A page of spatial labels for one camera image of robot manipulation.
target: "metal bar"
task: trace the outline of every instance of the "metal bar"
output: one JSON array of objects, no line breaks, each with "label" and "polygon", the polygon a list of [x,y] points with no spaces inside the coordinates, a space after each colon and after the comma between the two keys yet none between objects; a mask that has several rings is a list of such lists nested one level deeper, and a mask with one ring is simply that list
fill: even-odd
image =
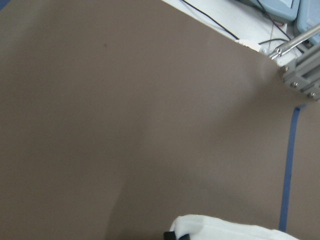
[{"label": "metal bar", "polygon": [[291,49],[293,49],[303,41],[307,40],[308,38],[312,37],[313,35],[319,32],[320,32],[320,23],[310,28],[308,31],[296,36],[290,41],[285,42],[280,46],[276,47],[274,51],[270,53],[268,56],[271,59],[275,59],[276,57],[281,57],[282,55],[286,54],[287,52],[289,52]]}]

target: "wire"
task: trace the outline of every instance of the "wire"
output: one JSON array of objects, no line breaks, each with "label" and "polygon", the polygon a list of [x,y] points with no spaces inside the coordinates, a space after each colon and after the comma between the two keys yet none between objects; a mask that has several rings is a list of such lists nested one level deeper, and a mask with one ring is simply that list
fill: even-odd
[{"label": "wire", "polygon": [[[261,4],[260,0],[256,0],[258,2],[258,4],[261,6],[262,10],[264,11],[264,13],[267,15],[267,17],[271,20],[271,22],[289,39],[291,40],[291,37],[289,37],[289,35],[283,31],[276,23],[275,21],[271,18],[271,16],[269,15],[269,13],[267,12],[267,10],[265,9],[265,7]],[[304,51],[302,51],[298,46],[296,46],[296,48],[300,51],[300,53],[304,53]]]},{"label": "wire", "polygon": [[213,22],[215,22],[218,26],[220,26],[221,28],[223,28],[228,34],[230,34],[231,36],[233,36],[236,40],[239,40],[240,38],[237,37],[234,33],[232,33],[231,31],[229,31],[226,27],[224,27],[223,25],[221,25],[219,22],[217,22],[216,20],[214,20],[211,16],[209,16],[208,14],[206,14],[205,12],[201,11],[200,9],[196,8],[195,6],[191,5],[189,2],[185,1],[185,0],[181,0],[182,2],[184,2],[185,4],[189,5],[190,7],[192,7],[193,9],[197,10],[198,12],[202,13],[203,15],[207,16],[209,19],[211,19]]},{"label": "wire", "polygon": [[288,40],[284,39],[284,38],[272,38],[272,39],[269,39],[269,40],[265,40],[265,41],[262,41],[262,42],[259,42],[258,44],[261,45],[261,44],[266,44],[266,43],[269,43],[269,42],[272,42],[272,41],[284,41],[284,42],[288,42]]}]

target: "bolt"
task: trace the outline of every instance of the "bolt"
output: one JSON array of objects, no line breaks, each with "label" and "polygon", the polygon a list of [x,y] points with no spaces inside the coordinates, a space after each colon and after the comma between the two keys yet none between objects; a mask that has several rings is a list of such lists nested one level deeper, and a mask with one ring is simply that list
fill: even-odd
[{"label": "bolt", "polygon": [[298,86],[299,86],[299,83],[297,83],[296,81],[292,82],[290,84],[290,86],[293,88],[293,89],[296,89]]},{"label": "bolt", "polygon": [[316,95],[316,93],[312,91],[312,92],[309,92],[307,96],[308,96],[308,98],[312,99],[315,95]]}]

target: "blue tape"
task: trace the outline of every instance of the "blue tape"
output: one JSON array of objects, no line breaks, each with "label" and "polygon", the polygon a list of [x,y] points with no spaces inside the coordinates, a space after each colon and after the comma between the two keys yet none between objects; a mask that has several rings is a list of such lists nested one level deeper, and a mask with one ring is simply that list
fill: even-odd
[{"label": "blue tape", "polygon": [[291,188],[291,176],[292,176],[292,167],[293,167],[293,162],[294,162],[294,151],[295,151],[295,141],[296,141],[296,131],[297,131],[298,119],[299,119],[300,111],[302,109],[304,109],[305,107],[306,107],[306,105],[297,106],[293,111],[292,119],[291,119],[288,150],[287,150],[287,154],[286,154],[286,163],[285,163],[280,221],[279,221],[279,230],[282,232],[286,232],[286,230],[287,230],[290,188]]},{"label": "blue tape", "polygon": [[8,2],[10,2],[10,0],[0,0],[0,10],[3,9]]}]

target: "white cloth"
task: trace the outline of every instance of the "white cloth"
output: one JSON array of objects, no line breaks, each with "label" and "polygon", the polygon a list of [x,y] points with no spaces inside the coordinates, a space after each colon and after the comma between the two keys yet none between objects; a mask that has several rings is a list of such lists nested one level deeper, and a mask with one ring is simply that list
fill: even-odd
[{"label": "white cloth", "polygon": [[189,234],[191,240],[297,240],[278,230],[237,224],[203,215],[179,216],[172,223],[177,239]]}]

